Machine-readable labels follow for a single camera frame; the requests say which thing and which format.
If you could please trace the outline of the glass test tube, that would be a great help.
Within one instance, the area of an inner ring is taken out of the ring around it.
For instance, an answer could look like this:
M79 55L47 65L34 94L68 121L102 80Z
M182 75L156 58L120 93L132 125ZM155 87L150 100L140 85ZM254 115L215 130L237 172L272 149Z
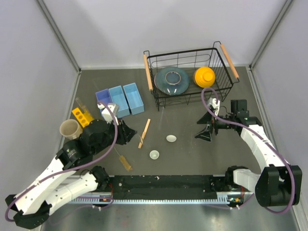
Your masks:
M81 101L80 98L76 97L75 98L76 103L78 104L79 108L82 110L83 113L87 113L88 109L86 105Z

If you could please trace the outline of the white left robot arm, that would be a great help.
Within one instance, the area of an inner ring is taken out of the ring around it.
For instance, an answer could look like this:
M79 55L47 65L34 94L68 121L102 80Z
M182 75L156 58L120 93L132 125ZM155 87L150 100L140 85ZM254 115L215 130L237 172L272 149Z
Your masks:
M18 227L34 229L57 209L75 198L95 190L108 188L110 177L101 166L94 166L76 181L59 187L78 170L88 168L99 161L93 157L101 151L105 158L116 144L125 145L137 132L126 125L123 119L106 122L95 119L83 128L82 133L66 142L56 153L47 168L18 194L6 197L5 219Z

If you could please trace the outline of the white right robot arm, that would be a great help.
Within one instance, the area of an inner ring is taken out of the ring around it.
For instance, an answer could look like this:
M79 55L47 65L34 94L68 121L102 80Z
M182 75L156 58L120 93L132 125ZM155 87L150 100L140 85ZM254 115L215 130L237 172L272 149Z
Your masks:
M259 164L261 173L253 173L246 167L232 166L226 172L225 186L237 190L243 186L251 191L262 207L293 206L299 203L302 171L299 166L290 165L267 138L262 123L250 116L246 100L232 100L231 112L219 116L220 101L210 98L205 103L207 112L198 124L205 128L195 138L212 140L212 134L220 129L233 129L248 145Z

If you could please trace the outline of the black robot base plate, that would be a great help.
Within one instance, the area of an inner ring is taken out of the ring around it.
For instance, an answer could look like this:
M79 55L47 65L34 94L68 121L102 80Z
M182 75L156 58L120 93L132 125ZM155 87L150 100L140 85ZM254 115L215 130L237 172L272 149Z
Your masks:
M112 193L114 199L213 199L214 193L235 192L224 176L213 175L117 175L96 192Z

